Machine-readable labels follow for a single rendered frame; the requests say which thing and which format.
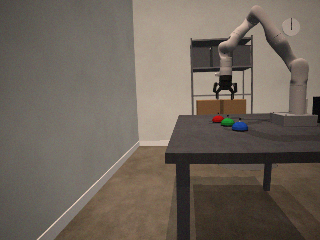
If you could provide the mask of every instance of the green dome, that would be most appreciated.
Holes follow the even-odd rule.
[[[221,126],[223,126],[223,127],[232,127],[234,124],[235,124],[235,121],[233,121],[230,118],[225,118],[221,122]]]

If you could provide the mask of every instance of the gray wall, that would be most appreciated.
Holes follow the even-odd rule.
[[[0,239],[34,240],[139,141],[133,3],[0,16]]]
[[[134,44],[140,141],[168,141],[179,115],[192,114],[192,39],[228,38],[246,19],[251,8],[261,6],[282,31],[289,18],[300,22],[296,36],[286,36],[295,55],[309,62],[307,97],[320,96],[319,0],[134,0]],[[288,112],[291,73],[269,46],[261,24],[253,35],[253,113]],[[251,71],[245,71],[245,91],[251,91]],[[194,94],[213,95],[214,73],[194,74]],[[242,91],[242,72],[233,73]],[[196,98],[196,100],[215,99]],[[247,113],[251,112],[247,97]]]

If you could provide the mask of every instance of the floor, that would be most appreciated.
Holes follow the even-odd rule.
[[[139,147],[55,240],[176,240],[176,166],[165,164],[166,149],[165,146]],[[280,221],[283,219],[283,222],[278,223],[279,229],[285,225],[286,219],[289,219],[289,225],[300,233],[297,239],[320,240],[320,163],[278,164],[278,167],[272,170],[269,192],[262,190],[263,177],[263,170],[244,171],[219,165],[191,165],[191,240],[217,239],[207,237],[210,232],[207,232],[207,236],[203,234],[203,231],[206,231],[204,228],[201,230],[206,221],[210,222],[211,219],[208,212],[200,212],[201,202],[198,197],[199,193],[217,189],[221,189],[217,194],[222,195],[222,191],[227,191],[228,196],[235,196],[230,195],[230,191],[237,189],[258,191],[258,194],[252,196],[264,195],[264,201],[273,202],[279,207]],[[221,208],[225,206],[224,202],[217,204]],[[243,211],[245,217],[252,215],[250,211],[253,210],[250,209]],[[273,221],[271,214],[265,218],[269,218],[269,222]],[[243,226],[237,227],[238,233],[260,231],[258,227],[240,228]],[[251,224],[247,228],[255,228],[255,225]],[[233,239],[248,239],[238,233],[234,234]],[[267,237],[261,235],[260,239],[266,240]]]

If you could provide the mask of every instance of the blue dome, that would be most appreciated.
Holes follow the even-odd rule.
[[[245,124],[242,121],[239,121],[239,122],[236,122],[235,124],[233,124],[232,130],[238,131],[238,132],[246,132],[249,130],[249,128],[248,128],[247,124]]]

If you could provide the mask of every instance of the tabletop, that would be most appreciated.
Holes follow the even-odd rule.
[[[284,127],[270,114],[230,114],[246,132],[213,123],[215,115],[180,115],[165,153],[166,164],[320,163],[320,124]]]

